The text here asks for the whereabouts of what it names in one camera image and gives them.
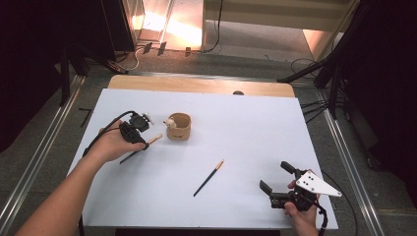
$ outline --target robotic arm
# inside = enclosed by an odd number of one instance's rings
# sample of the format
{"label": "robotic arm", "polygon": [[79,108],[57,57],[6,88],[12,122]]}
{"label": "robotic arm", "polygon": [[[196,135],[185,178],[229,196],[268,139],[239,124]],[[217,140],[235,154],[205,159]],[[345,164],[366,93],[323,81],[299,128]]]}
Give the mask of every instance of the robotic arm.
{"label": "robotic arm", "polygon": [[271,207],[284,208],[285,203],[289,201],[300,211],[307,211],[312,205],[318,207],[319,213],[325,217],[319,235],[324,235],[328,217],[326,210],[319,205],[317,194],[341,197],[341,193],[310,170],[296,169],[286,161],[281,162],[281,167],[295,175],[296,186],[288,193],[274,193],[272,188],[261,180],[260,188],[269,196]]}

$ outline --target metal frame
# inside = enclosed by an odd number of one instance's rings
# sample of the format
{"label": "metal frame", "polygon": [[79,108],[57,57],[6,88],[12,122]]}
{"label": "metal frame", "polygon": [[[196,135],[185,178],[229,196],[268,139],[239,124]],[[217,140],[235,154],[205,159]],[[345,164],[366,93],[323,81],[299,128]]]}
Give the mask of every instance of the metal frame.
{"label": "metal frame", "polygon": [[76,76],[73,79],[70,98],[67,102],[60,106],[50,123],[45,135],[43,136],[39,146],[37,147],[34,155],[32,156],[28,167],[22,175],[19,183],[9,196],[4,208],[0,215],[0,235],[7,235],[19,209],[21,208],[40,167],[43,164],[46,156],[49,153],[52,144],[54,143],[71,107],[78,96],[80,87],[83,85],[85,77]]}
{"label": "metal frame", "polygon": [[[322,90],[318,90],[318,97],[320,100],[326,100],[327,97]],[[328,127],[333,135],[334,142],[340,154],[341,161],[343,162],[344,169],[346,170],[347,177],[352,185],[353,192],[364,215],[366,224],[368,225],[371,235],[384,236],[386,235],[378,217],[377,211],[369,197],[369,194],[365,188],[362,178],[355,166],[352,155],[350,154],[349,147],[343,138],[343,135],[338,126],[337,120],[334,120],[328,111],[325,111]]]}

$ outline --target black cable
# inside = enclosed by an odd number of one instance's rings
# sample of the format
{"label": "black cable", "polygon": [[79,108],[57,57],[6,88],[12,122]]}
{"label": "black cable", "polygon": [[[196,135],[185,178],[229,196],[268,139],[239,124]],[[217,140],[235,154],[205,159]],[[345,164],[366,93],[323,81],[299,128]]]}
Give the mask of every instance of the black cable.
{"label": "black cable", "polygon": [[306,121],[306,124],[308,124],[310,121],[312,121],[314,118],[316,118],[318,115],[320,115],[325,110],[326,110],[326,108],[323,108],[319,113],[317,113],[312,118],[310,118],[308,121]]}
{"label": "black cable", "polygon": [[114,123],[116,123],[116,121],[120,120],[123,116],[127,115],[131,113],[132,115],[138,115],[138,113],[136,113],[135,111],[126,111],[123,114],[119,115],[118,117],[116,117],[112,122],[110,122],[110,124],[108,124],[106,127],[104,127],[99,133],[98,135],[94,138],[94,140],[92,140],[92,142],[89,144],[89,147],[86,148],[86,150],[83,153],[83,157],[86,156],[86,154],[89,152],[89,149],[95,144],[95,142],[97,142],[97,140],[104,134],[107,132],[107,129],[110,128],[110,126],[112,126]]}
{"label": "black cable", "polygon": [[352,210],[353,219],[355,220],[355,236],[357,236],[358,235],[358,218],[356,217],[356,212],[355,212],[355,209],[353,208],[353,204],[349,201],[349,199],[347,198],[347,195],[344,193],[343,189],[340,188],[340,186],[336,183],[336,181],[334,181],[334,179],[331,178],[323,170],[322,170],[322,173],[325,174],[331,180],[331,182],[333,182],[337,186],[337,188],[340,190],[340,192],[342,193],[342,195],[344,196],[344,198],[347,200],[347,203],[349,204],[350,209]]}
{"label": "black cable", "polygon": [[[312,63],[309,64],[308,68],[318,63],[318,62],[316,62],[316,61],[314,61],[312,59],[308,59],[308,58],[298,58],[298,59],[295,59],[294,61],[291,62],[291,71],[294,74],[297,74],[298,73],[298,72],[296,72],[294,70],[294,63],[297,62],[297,61],[301,61],[301,60],[307,60],[307,61],[311,61],[312,62]],[[312,75],[313,77],[302,77],[302,78],[304,78],[304,79],[315,79],[316,76],[317,76],[317,75],[314,75],[313,72],[310,73],[310,75]]]}
{"label": "black cable", "polygon": [[218,45],[218,42],[220,41],[220,22],[221,22],[221,12],[223,11],[223,0],[220,2],[220,10],[218,11],[218,20],[217,20],[217,42],[214,44],[214,46],[209,50],[200,51],[202,53],[208,53],[211,52],[213,49],[215,49]]}
{"label": "black cable", "polygon": [[316,200],[315,202],[313,202],[312,200],[304,197],[303,195],[299,195],[299,196],[303,200],[309,202],[311,205],[314,205],[319,209],[319,214],[323,215],[323,223],[322,223],[322,228],[319,231],[319,236],[325,235],[326,228],[328,227],[328,212],[319,204],[319,200]]}

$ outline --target white table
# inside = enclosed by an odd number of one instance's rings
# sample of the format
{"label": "white table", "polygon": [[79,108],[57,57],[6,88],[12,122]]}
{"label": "white table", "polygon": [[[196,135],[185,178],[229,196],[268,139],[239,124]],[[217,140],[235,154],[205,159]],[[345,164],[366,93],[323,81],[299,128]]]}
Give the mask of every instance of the white table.
{"label": "white table", "polygon": [[[154,120],[142,133],[145,140],[159,133],[164,138],[122,165],[103,166],[83,212],[87,226],[290,228],[290,218],[270,207],[260,180],[287,193],[294,176],[279,167],[283,160],[322,177],[297,98],[126,89],[103,90],[71,169],[97,131],[128,110],[148,112]],[[192,118],[189,141],[165,136],[162,121],[175,112]],[[221,159],[221,168],[193,197]],[[320,202],[328,228],[337,228],[329,198]],[[322,221],[319,215],[318,227]]]}

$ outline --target person's left hand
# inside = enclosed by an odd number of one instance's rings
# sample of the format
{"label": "person's left hand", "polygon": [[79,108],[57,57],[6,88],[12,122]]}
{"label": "person's left hand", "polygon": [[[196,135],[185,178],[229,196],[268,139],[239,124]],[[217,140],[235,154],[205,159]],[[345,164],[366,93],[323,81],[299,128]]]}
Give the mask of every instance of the person's left hand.
{"label": "person's left hand", "polygon": [[138,151],[145,147],[145,144],[131,144],[126,142],[118,129],[123,121],[118,120],[104,133],[90,148],[87,156],[94,158],[104,164],[107,161],[115,160],[129,151]]}

